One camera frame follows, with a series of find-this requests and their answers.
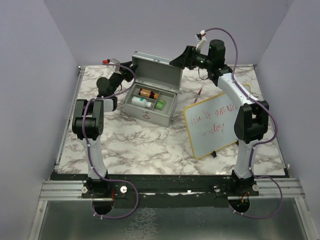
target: marker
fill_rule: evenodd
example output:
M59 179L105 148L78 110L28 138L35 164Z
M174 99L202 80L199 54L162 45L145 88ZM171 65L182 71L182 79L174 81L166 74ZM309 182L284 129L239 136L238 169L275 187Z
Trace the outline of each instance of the marker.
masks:
M200 94L201 94L201 91L202 91L203 88L204 88L204 85L201 85L200 90L199 90L199 92L198 92L198 94L195 97L195 100L193 102L194 104L198 101L198 98L200 97Z

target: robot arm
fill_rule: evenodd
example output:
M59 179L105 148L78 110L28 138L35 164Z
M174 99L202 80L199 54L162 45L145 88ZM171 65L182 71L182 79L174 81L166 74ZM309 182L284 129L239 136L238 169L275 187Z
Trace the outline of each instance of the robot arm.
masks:
M128 68L132 64L132 61L119 63L115 59L112 59L111 62ZM137 67L137 65L133 65L130 69L135 72ZM107 99L105 99L105 97L112 96L123 80L130 82L134 77L128 70L119 68L112 68L111 70L115 72L109 79L106 77L100 77L96 81L96 86L98 87L98 98L90 103L87 111L88 116L86 116L84 123L85 133L90 144L90 157L92 164L95 166L98 173L105 178L108 176L108 171L103 161L100 143L101 134L104 130L104 113L116 110L118 105L118 98L116 96ZM93 171L89 163L87 142L82 131L83 115L87 103L88 101L84 99L78 99L75 102L72 131L77 135L78 139L81 140L81 144L85 149L85 159L88 164L88 178L99 180L99 176Z
M188 45L184 52L172 60L169 64L181 69L196 67L206 69L208 78L220 89L222 89L232 102L239 109L235 123L234 132L239 139L239 151L237 162L232 175L238 180L252 178L250 166L250 151L252 146L261 140L268 130L268 114L256 103L249 100L246 95L239 90L232 79L232 69L225 64L225 43L222 40L211 40L209 43L208 55L200 53L206 35L205 31L199 32L196 36L199 39L197 46ZM249 96L251 94L240 85ZM259 101L264 107L269 109L266 101ZM251 166L254 164L255 156L252 157Z

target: red handwriting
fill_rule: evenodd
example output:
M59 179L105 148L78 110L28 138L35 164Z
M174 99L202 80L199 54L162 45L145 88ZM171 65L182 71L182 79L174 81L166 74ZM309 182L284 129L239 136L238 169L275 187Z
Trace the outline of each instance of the red handwriting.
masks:
M191 124L194 126L194 125L196 125L197 123L199 123L200 121L201 121L201 117L200 116L196 116L196 117L193 117L192 115L191 115Z
M207 119L211 119L211 117L210 117L211 113L210 113L210 112L208 112L208 111L206 111L206 112L202 111L202 113L205 115L205 117L206 117Z
M219 125L216 125L215 123L213 124L213 128L208 130L208 131L205 131L202 136L208 136L210 134L214 134L214 133L217 133L217 132L221 132L223 133L224 132L224 127L225 127L225 124L223 123L222 126L219 124Z
M222 116L223 114L225 114L225 112L226 111L228 111L228 112L232 112L232 111L234 111L234 110L236 110L237 109L237 107L233 104L233 103L231 103L230 105L228 105L228 106L223 106L223 107L221 107L219 110L216 110L215 111L215 116L216 117L218 117L218 116Z

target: white bottle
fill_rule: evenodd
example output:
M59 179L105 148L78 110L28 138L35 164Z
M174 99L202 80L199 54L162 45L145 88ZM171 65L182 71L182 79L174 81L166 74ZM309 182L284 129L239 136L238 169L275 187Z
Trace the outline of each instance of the white bottle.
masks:
M134 96L132 98L131 104L138 106L138 107L141 107L141 108L149 108L150 109L152 102L148 102L147 100L145 100L141 97Z

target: wooden whiteboard frame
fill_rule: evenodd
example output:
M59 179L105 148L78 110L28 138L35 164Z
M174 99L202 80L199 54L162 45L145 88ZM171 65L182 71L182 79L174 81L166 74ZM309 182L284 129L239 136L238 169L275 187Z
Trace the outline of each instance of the wooden whiteboard frame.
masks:
M251 86L250 86L249 84L246 83L246 84L243 84L243 86L244 86L244 87L249 87L249 92L251 93ZM204 103L204 102L207 102L207 101L209 101L209 100L211 100L211 99L215 99L215 98L217 98L217 97L220 97L220 96L222 96L222 95L224 95L224 94L226 94L226 93L225 93L225 92L219 93L219 94L217 94L217 95L215 95L215 96L209 97L209 98L207 98L207 99L205 99L205 100L202 100L202 101L196 102L196 103L194 103L194 104L192 104L192 105L190 105L190 106L187 106L187 107L185 107L184 110L183 110L183 117L184 117L184 121L185 121L185 125L186 125L186 130L187 130L188 136L189 136L189 141L190 141L190 145L191 145L192 155L193 155L193 157L194 157L195 159L202 159L202 158L204 158L204 157L212 154L212 152L210 152L210 153L208 153L208 154L205 154L205 155L203 155L203 156L200 156L200 157L196 157L196 156L195 156L195 150L194 150L194 146L193 146L193 144L192 144L192 139L191 139L191 137L190 137L190 131L189 131L188 121L187 121L187 117L186 117L186 110L189 109L189 108L192 108L193 106L196 106L196 105L202 104L202 103ZM223 146L223 147L218 148L218 149L215 150L215 151L219 151L219 150L221 150L221 149L223 149L223 148L226 148L226 147L228 147L228 146L230 146L230 145L232 145L232 144L235 144L236 142L237 142L237 141L231 142L231 143L229 143L229 144L227 144L227 145L225 145L225 146Z

